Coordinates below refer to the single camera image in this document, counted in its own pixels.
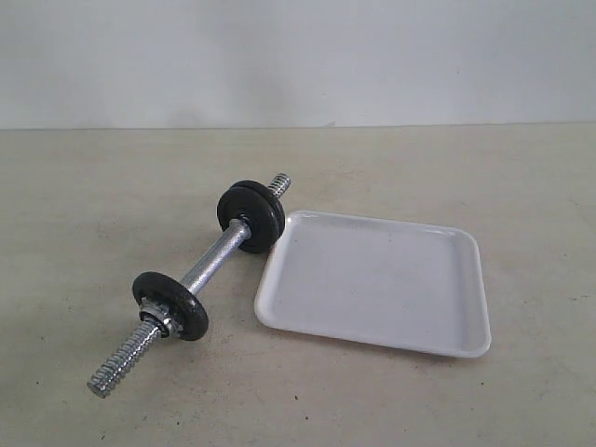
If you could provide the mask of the chrome threaded dumbbell bar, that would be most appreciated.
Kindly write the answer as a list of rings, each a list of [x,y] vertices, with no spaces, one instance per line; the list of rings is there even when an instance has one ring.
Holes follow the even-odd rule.
[[[235,251],[252,254],[270,251],[285,229],[281,197],[290,186],[291,179],[283,172],[268,184],[253,180],[233,183],[222,194],[216,208],[222,234],[177,281],[198,299],[199,293]],[[158,327],[140,318],[127,340],[88,379],[89,390],[102,399],[108,397],[160,338]]]

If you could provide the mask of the white rectangular tray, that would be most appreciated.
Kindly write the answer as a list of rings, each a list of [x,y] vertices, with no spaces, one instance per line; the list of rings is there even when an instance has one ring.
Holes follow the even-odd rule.
[[[479,245],[434,224],[297,210],[254,313],[277,330],[459,359],[492,342]]]

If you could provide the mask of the silver metal hex nut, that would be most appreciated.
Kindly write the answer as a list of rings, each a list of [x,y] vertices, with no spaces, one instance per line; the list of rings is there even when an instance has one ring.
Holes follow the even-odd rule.
[[[144,302],[140,307],[141,321],[151,321],[159,329],[161,338],[179,337],[183,325],[167,304]]]

